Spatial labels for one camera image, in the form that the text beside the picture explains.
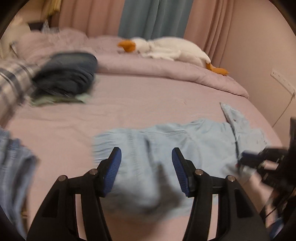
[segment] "black garment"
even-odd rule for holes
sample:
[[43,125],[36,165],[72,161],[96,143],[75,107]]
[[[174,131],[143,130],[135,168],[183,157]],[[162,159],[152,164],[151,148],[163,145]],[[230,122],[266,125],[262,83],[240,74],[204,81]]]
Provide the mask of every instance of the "black garment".
[[97,59],[90,53],[59,53],[32,79],[34,97],[50,94],[74,97],[87,92],[94,80]]

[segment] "goose plush toy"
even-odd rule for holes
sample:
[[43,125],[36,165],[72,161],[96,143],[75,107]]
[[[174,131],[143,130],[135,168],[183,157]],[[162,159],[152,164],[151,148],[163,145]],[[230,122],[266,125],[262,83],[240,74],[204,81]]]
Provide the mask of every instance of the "goose plush toy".
[[158,58],[165,60],[179,60],[191,63],[217,74],[227,75],[228,71],[222,68],[215,68],[211,64],[209,56],[196,44],[177,37],[162,37],[146,41],[143,38],[132,38],[123,40],[118,44],[126,52],[139,52],[143,57]]

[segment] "white power strip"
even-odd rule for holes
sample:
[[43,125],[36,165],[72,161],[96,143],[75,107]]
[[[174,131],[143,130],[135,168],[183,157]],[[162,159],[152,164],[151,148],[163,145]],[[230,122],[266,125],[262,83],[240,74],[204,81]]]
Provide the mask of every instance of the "white power strip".
[[275,69],[272,69],[270,75],[275,78],[286,90],[288,90],[291,95],[294,94],[294,86],[291,85],[291,83],[282,74],[277,72]]

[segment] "gray-green curtain panel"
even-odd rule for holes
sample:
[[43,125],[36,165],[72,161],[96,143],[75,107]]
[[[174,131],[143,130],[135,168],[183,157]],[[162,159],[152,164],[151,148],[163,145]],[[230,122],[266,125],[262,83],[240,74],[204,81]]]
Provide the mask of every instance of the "gray-green curtain panel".
[[193,0],[125,0],[118,35],[183,37]]

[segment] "beige wall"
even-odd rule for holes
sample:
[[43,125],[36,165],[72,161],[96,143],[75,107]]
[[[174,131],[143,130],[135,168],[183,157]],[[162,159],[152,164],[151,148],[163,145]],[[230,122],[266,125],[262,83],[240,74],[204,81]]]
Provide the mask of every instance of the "beige wall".
[[45,0],[29,0],[25,6],[19,10],[24,22],[34,22],[41,19],[41,11]]
[[[221,67],[246,88],[250,101],[273,125],[291,95],[270,72],[276,69],[296,87],[296,36],[268,0],[235,0]],[[296,116],[295,99],[274,127],[286,146],[292,115]]]

